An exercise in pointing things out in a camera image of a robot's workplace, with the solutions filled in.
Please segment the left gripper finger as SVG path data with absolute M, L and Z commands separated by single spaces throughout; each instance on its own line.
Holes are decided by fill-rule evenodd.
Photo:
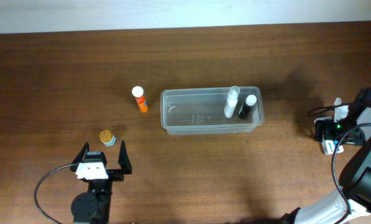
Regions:
M 82 149 L 80 150 L 80 152 L 78 153 L 78 155 L 74 158 L 74 160 L 72 161 L 72 164 L 78 164 L 80 163 L 85 155 L 89 152 L 89 144 L 86 142 Z
M 123 174 L 132 174 L 132 165 L 127 154 L 126 144 L 124 140 L 121 141 L 118 164 Z

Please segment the white Panadol box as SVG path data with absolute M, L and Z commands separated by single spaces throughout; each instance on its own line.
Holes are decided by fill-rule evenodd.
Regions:
M 314 120 L 314 125 L 314 140 L 321 143 L 325 155 L 333 154 L 336 144 L 338 143 L 337 140 L 333 140 L 336 136 L 331 135 L 331 130 L 334 127 L 334 120 L 330 116 L 316 118 Z

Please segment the gold lid small jar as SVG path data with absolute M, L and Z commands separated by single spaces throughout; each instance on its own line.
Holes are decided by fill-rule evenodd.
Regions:
M 99 140 L 105 146 L 113 146 L 114 143 L 116 142 L 116 137 L 109 130 L 104 130 L 104 131 L 101 131 L 100 132 L 100 134 L 99 134 Z

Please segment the black bottle white cap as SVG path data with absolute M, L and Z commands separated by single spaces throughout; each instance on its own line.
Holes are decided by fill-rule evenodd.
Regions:
M 257 102 L 257 97 L 255 95 L 248 95 L 239 110 L 239 118 L 240 119 L 248 118 L 256 102 Z

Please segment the white spray bottle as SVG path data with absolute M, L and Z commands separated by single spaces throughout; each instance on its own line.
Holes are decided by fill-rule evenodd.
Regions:
M 226 105 L 224 107 L 224 115 L 226 118 L 231 118 L 234 114 L 234 110 L 237 106 L 240 88 L 238 86 L 232 86 L 227 94 Z

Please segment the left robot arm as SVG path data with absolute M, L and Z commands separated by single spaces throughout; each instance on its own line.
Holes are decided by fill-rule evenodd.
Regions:
M 109 222 L 112 184 L 124 181 L 124 176 L 132 173 L 124 141 L 121 142 L 117 163 L 120 168 L 107 169 L 105 154 L 101 151 L 91 152 L 88 143 L 74 158 L 70 170 L 88 184 L 87 191 L 77 195 L 71 203 L 74 223 Z

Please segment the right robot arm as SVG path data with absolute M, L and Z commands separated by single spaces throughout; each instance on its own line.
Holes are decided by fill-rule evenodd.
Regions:
M 279 223 L 347 223 L 371 215 L 371 87 L 359 90 L 352 103 L 309 111 L 315 136 L 330 154 L 336 186 L 320 201 L 284 214 Z

